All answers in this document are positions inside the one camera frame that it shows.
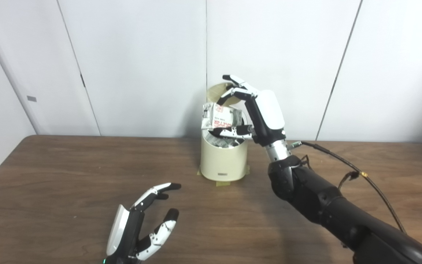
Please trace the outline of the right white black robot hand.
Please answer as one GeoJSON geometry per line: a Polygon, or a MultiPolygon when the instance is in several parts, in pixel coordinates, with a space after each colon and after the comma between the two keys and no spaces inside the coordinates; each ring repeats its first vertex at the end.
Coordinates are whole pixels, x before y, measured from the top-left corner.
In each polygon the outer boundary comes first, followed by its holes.
{"type": "Polygon", "coordinates": [[[268,146],[286,140],[285,121],[275,93],[271,90],[258,90],[234,75],[223,75],[223,80],[231,82],[226,92],[216,102],[223,106],[232,97],[245,102],[251,125],[218,127],[211,134],[220,138],[250,139],[260,146],[268,146]]]}

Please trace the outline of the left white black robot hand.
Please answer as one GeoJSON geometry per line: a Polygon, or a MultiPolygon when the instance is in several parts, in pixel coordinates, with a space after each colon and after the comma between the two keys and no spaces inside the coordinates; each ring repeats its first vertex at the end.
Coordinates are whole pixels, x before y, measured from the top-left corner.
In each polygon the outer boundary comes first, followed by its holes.
{"type": "Polygon", "coordinates": [[[164,183],[148,189],[128,209],[119,205],[107,242],[104,264],[140,264],[156,254],[169,239],[177,224],[179,211],[171,208],[150,234],[139,238],[145,210],[157,199],[168,199],[166,191],[179,190],[179,183],[164,183]]]}

